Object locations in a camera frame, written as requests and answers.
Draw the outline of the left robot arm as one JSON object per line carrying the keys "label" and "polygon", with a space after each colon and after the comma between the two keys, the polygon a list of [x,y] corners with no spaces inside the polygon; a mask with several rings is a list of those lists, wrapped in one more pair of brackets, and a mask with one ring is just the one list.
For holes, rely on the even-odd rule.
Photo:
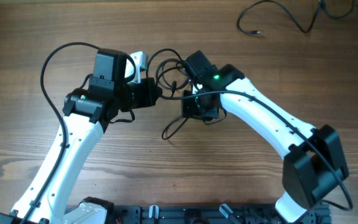
{"label": "left robot arm", "polygon": [[93,73],[67,95],[56,138],[37,175],[0,223],[114,223],[114,204],[87,197],[72,211],[68,198],[85,160],[118,112],[155,105],[160,92],[153,78],[141,78],[148,56],[99,49]]}

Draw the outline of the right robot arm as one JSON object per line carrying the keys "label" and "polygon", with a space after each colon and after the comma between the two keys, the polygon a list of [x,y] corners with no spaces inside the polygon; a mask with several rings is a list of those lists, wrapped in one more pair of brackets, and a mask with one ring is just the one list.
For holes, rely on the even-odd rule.
{"label": "right robot arm", "polygon": [[287,223],[297,222],[328,193],[344,186],[349,169],[339,134],[331,126],[317,129],[292,116],[236,67],[217,68],[200,50],[184,61],[184,69],[193,88],[183,94],[183,117],[214,124],[220,120],[220,110],[234,114],[283,159],[285,191],[275,210]]}

